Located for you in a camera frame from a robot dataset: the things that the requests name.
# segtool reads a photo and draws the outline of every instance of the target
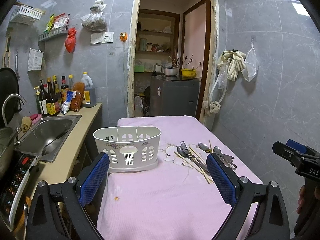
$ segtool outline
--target faucet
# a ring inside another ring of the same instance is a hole
[[[4,101],[3,103],[3,106],[2,106],[2,118],[3,118],[3,121],[4,121],[4,125],[5,126],[8,126],[8,123],[7,123],[7,120],[5,118],[5,114],[4,114],[4,110],[5,110],[5,107],[8,103],[8,101],[11,99],[11,98],[19,98],[22,102],[22,104],[25,104],[27,101],[24,99],[24,97],[20,94],[10,94]]]

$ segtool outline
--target red button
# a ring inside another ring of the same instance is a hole
[[[29,160],[29,157],[25,157],[22,161],[22,165],[25,165],[27,163],[27,161]]]

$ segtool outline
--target pink tablecloth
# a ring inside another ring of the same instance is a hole
[[[118,126],[155,126],[162,133],[158,166],[150,171],[108,177],[97,229],[107,240],[212,239],[231,210],[215,184],[193,168],[164,161],[170,145],[207,143],[235,157],[236,174],[262,183],[198,120],[188,116],[120,119]],[[256,210],[252,204],[237,239],[244,239]]]

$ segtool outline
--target blue gripper pad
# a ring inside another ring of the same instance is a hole
[[[291,147],[291,148],[293,148],[303,154],[305,154],[307,152],[307,148],[304,145],[297,143],[291,139],[287,140],[287,146],[289,146],[289,147]]]
[[[207,168],[224,202],[234,207],[237,202],[235,187],[211,154],[207,156]]]
[[[91,203],[108,169],[109,156],[104,154],[81,186],[79,198],[81,206]]]

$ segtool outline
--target countertop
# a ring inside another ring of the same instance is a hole
[[[81,108],[78,113],[69,111],[66,114],[81,114],[82,117],[63,143],[55,161],[53,163],[39,163],[39,172],[35,173],[27,189],[27,194],[31,198],[39,181],[45,180],[48,184],[62,183],[71,175],[80,148],[101,106],[102,103],[97,103],[91,108]]]

